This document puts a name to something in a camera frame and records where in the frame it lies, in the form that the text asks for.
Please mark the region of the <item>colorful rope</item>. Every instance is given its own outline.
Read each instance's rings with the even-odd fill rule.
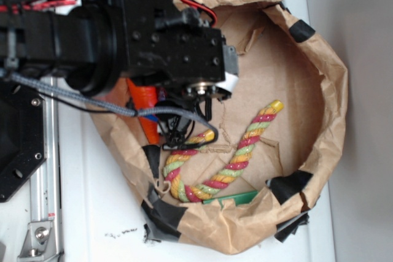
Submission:
[[[202,184],[188,186],[185,185],[180,178],[181,166],[188,161],[191,156],[196,155],[200,149],[173,151],[168,159],[166,159],[163,169],[165,180],[171,182],[172,196],[182,202],[200,202],[211,199],[220,190],[226,188],[230,183],[235,181],[248,166],[252,156],[252,150],[255,147],[255,143],[259,141],[260,135],[268,128],[270,122],[274,120],[276,114],[282,110],[283,107],[284,104],[281,101],[275,100],[262,109],[248,126],[229,164]],[[214,133],[211,130],[207,130],[204,133],[192,137],[187,143],[196,144],[203,141],[210,141],[213,137]]]

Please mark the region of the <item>gray braided cable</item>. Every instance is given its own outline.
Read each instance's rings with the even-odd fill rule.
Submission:
[[[6,75],[7,75],[7,71],[4,68],[0,68],[0,77],[5,77]],[[203,118],[199,117],[197,114],[192,113],[188,110],[179,109],[177,107],[152,107],[150,109],[141,109],[136,111],[136,110],[127,109],[126,107],[120,107],[115,104],[111,104],[110,102],[99,101],[97,99],[88,98],[81,94],[46,84],[37,79],[24,77],[16,72],[10,73],[9,79],[27,87],[40,89],[40,91],[47,93],[49,95],[55,94],[57,96],[64,96],[66,98],[81,101],[86,104],[102,107],[104,109],[110,110],[113,113],[117,113],[119,115],[124,115],[127,117],[145,117],[153,114],[173,114],[173,115],[178,115],[188,118],[193,121],[197,121],[201,124],[204,124],[210,129],[212,128],[215,129],[212,125],[210,125]]]

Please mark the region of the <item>red wire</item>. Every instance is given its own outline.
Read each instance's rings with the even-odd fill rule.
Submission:
[[[213,20],[213,23],[211,25],[212,27],[214,27],[214,25],[217,23],[217,15],[209,7],[206,7],[206,6],[204,6],[204,5],[200,4],[200,3],[197,3],[197,2],[192,1],[192,0],[180,0],[180,1],[182,1],[183,3],[188,4],[189,6],[197,7],[199,9],[207,12],[212,17],[212,20]]]
[[[211,17],[212,17],[212,26],[214,26],[217,23],[217,15],[211,10],[210,8],[199,4],[195,1],[192,0],[180,0],[183,3],[188,4],[189,6],[199,8],[205,12],[207,12]],[[58,7],[58,6],[69,6],[69,5],[74,5],[76,2],[73,0],[57,0],[57,1],[47,1],[43,2],[40,4],[36,4],[31,6],[23,6],[24,9],[34,9],[34,10],[43,10],[49,7]],[[7,7],[6,6],[0,6],[0,12],[7,12]]]

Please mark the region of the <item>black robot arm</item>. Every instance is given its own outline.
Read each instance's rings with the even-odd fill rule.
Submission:
[[[128,77],[137,86],[165,89],[160,105],[207,121],[211,99],[231,96],[237,55],[204,5],[181,0],[188,6],[179,10],[173,0],[81,0],[67,15],[46,9],[66,1],[0,0],[0,67],[35,79],[65,78],[84,96],[105,94]],[[177,126],[165,128],[172,147],[184,143],[190,120]]]

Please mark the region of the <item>green object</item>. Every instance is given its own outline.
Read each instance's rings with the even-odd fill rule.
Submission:
[[[252,199],[255,198],[255,196],[257,194],[258,194],[258,191],[254,190],[254,191],[249,191],[247,193],[238,193],[236,195],[222,196],[221,198],[207,199],[207,200],[203,201],[203,204],[209,204],[209,203],[213,202],[215,199],[218,199],[220,202],[220,205],[222,207],[222,200],[223,199],[234,199],[236,206],[238,206],[238,205],[248,204],[249,202],[252,201]]]

